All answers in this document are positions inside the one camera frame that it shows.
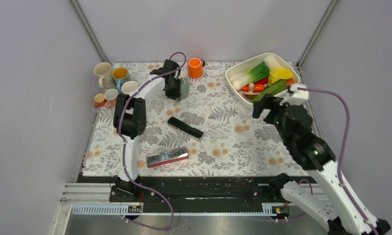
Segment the large orange mug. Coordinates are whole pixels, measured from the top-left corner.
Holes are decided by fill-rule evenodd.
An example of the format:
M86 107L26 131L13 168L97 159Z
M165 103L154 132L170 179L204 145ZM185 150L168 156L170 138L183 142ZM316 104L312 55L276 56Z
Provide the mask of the large orange mug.
M187 74L191 79L201 78L204 71L205 61L199 58L191 58L187 63Z

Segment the light pink mug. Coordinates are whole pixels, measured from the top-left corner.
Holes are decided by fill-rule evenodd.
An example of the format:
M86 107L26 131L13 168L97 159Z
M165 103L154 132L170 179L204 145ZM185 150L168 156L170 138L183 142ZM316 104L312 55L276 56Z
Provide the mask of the light pink mug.
M131 94L138 88L138 84L135 81L127 81L121 86L122 94Z

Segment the salmon pink printed mug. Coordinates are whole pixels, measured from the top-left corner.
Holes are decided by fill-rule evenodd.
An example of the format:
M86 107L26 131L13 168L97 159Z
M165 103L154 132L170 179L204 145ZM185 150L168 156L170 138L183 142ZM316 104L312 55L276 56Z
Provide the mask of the salmon pink printed mug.
M106 99L106 102L104 104L105 108L112 108L116 104L116 99L118 96L118 90L117 89L108 89L104 93L104 98Z

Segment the cream ceramic mug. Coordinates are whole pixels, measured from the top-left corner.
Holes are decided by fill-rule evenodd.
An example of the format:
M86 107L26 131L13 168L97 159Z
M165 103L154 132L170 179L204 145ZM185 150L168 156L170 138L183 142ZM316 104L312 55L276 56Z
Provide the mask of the cream ceramic mug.
M115 82L112 77L113 67L108 62L101 62L93 69L94 74L98 78L99 87L102 89L115 88Z

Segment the small orange cup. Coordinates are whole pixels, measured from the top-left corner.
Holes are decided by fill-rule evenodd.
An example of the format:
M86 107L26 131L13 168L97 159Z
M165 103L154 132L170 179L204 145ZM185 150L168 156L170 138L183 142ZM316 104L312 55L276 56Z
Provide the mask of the small orange cup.
M103 93L96 94L93 98L93 101L94 101L94 104L93 104L94 108L105 106L105 104L107 102L105 95Z

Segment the green ceramic mug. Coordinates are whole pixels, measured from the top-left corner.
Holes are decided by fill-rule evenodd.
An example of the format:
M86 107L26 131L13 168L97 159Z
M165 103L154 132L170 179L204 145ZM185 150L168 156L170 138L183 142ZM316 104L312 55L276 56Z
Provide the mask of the green ceramic mug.
M181 79L181 100L189 96L189 83L186 79Z

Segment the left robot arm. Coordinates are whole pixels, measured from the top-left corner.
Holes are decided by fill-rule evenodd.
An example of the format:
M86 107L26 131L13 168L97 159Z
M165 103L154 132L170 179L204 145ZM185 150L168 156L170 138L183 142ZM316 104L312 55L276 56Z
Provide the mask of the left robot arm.
M148 79L131 94L120 94L117 97L113 125L123 140L122 169L118 176L128 182L121 189L121 195L128 201L138 199L139 187L149 190L135 181L139 176L136 151L147 125L146 102L153 100L161 92L168 99L181 101L181 69L182 66L177 62L166 59L163 66L151 71Z

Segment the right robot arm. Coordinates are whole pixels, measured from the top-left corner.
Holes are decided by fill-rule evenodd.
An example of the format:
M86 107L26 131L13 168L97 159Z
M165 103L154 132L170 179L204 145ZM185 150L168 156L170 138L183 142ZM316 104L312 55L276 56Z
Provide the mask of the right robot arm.
M302 189L285 173L270 181L271 199L296 204L329 235L384 235L391 229L388 221L376 218L347 188L347 181L337 171L338 160L329 145L312 132L313 119L302 105L285 104L282 98L267 94L253 107L254 118L269 110L264 122L276 127L293 160L317 182L330 204Z

